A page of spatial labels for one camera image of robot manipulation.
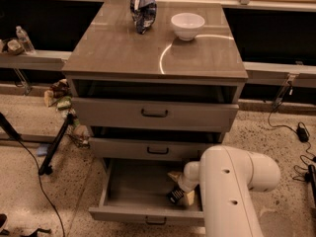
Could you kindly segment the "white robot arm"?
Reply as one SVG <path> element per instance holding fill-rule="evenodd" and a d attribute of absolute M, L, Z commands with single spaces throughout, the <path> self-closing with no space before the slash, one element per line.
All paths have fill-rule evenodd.
<path fill-rule="evenodd" d="M 270 192 L 280 181 L 271 157 L 230 146 L 211 146 L 199 160 L 170 176 L 172 203 L 200 189 L 206 237 L 264 237 L 250 192 Z"/>

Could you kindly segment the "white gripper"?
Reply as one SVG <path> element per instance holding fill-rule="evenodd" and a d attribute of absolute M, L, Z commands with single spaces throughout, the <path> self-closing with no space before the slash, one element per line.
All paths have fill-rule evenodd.
<path fill-rule="evenodd" d="M 178 183 L 184 193 L 184 204 L 191 206 L 195 203 L 194 189 L 199 183 L 199 161 L 192 161 L 185 165 L 183 173 L 171 171 L 167 173 L 175 183 Z"/>

